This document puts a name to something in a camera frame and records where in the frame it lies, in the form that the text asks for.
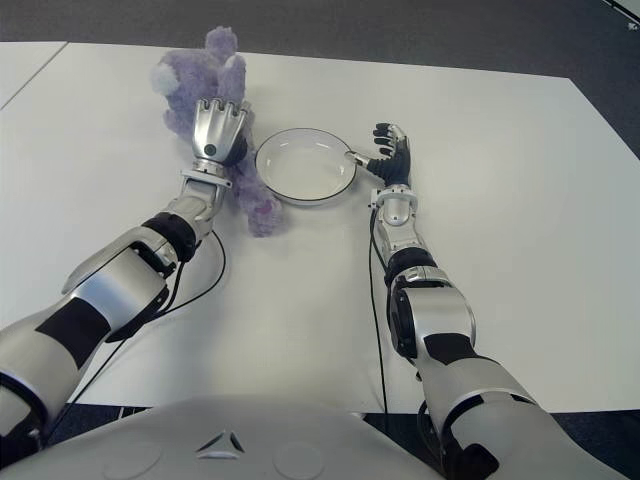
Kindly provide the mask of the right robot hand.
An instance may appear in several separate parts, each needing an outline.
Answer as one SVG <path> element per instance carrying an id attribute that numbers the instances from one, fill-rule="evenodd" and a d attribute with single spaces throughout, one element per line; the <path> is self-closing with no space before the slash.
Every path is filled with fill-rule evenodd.
<path id="1" fill-rule="evenodd" d="M 354 150 L 345 157 L 381 179 L 386 187 L 410 185 L 411 150 L 409 137 L 396 124 L 377 123 L 372 131 L 374 144 L 379 146 L 380 158 L 366 156 Z"/>

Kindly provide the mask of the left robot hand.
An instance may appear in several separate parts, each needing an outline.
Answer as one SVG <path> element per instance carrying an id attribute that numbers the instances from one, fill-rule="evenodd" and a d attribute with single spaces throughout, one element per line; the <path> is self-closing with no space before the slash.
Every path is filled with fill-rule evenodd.
<path id="1" fill-rule="evenodd" d="M 250 113 L 248 103 L 236 105 L 220 98 L 200 99 L 193 121 L 195 158 L 224 167 L 239 163 L 248 152 L 245 127 Z"/>

